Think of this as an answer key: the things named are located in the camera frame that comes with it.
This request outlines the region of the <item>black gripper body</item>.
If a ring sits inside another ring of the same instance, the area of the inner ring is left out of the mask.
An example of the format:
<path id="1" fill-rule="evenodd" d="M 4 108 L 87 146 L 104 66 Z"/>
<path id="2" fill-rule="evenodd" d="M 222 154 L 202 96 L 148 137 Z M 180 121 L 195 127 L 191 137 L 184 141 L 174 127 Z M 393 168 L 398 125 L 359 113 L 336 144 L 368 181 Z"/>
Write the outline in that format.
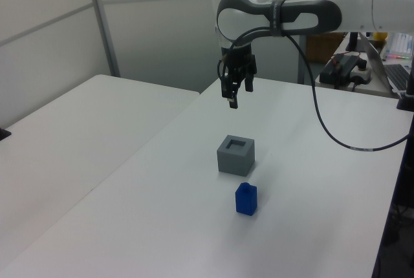
<path id="1" fill-rule="evenodd" d="M 251 44 L 242 47 L 221 48 L 222 58 L 219 60 L 219 78 L 225 74 L 232 75 L 232 81 L 253 81 L 257 73 L 256 58 Z"/>

